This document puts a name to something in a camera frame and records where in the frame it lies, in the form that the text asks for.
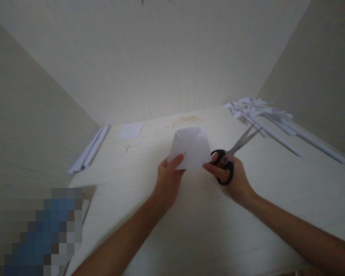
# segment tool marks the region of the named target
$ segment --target white table surface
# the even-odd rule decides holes
[[[345,239],[345,164],[259,118],[304,153],[299,158],[272,138],[254,137],[236,154],[257,193],[300,218]],[[157,166],[174,132],[199,126],[211,150],[229,149],[248,128],[228,109],[146,120],[137,139],[118,139],[112,126],[90,168],[71,187],[97,185],[83,225],[82,247],[70,275],[151,194]],[[131,145],[125,154],[125,145]],[[262,275],[298,268],[304,260],[202,169],[187,171],[175,205],[158,223],[125,275]]]

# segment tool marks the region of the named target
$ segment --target finger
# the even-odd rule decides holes
[[[212,173],[214,177],[221,179],[221,181],[226,181],[228,178],[228,171],[221,169],[219,167],[216,167],[215,165],[212,165],[210,163],[204,163],[203,167]]]
[[[240,163],[241,160],[239,158],[236,158],[235,156],[233,156],[233,163],[236,164],[236,163]]]
[[[186,170],[179,170],[179,174],[180,176],[183,176],[183,174],[185,173]]]
[[[167,170],[173,171],[179,164],[183,161],[184,154],[179,154],[177,157],[175,157],[166,167]]]
[[[214,163],[217,158],[219,157],[219,153],[215,153],[213,156],[212,156],[212,160],[211,160],[211,163]]]
[[[162,161],[162,162],[160,163],[160,165],[158,165],[158,167],[166,168],[167,165],[168,165],[168,157],[166,157],[166,158],[164,159],[164,161]]]

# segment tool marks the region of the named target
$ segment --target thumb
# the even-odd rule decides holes
[[[216,167],[210,163],[204,163],[203,167],[212,173],[214,177],[221,179],[221,181],[225,182],[228,179],[228,173],[226,170]]]
[[[177,157],[175,157],[166,167],[167,170],[173,171],[179,164],[183,161],[184,154],[179,154]]]

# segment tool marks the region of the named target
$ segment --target paper scrap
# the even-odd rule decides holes
[[[168,162],[179,154],[184,154],[182,163],[176,169],[201,168],[203,163],[211,161],[208,135],[199,127],[183,128],[175,132]]]
[[[133,139],[138,138],[144,123],[129,123],[123,126],[123,129],[118,135],[121,139]]]

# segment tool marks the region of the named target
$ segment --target textured wallpaper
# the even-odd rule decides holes
[[[309,0],[0,0],[0,23],[100,125],[256,96]]]
[[[0,187],[67,187],[97,129],[0,26]]]
[[[258,95],[345,152],[345,0],[313,0]]]

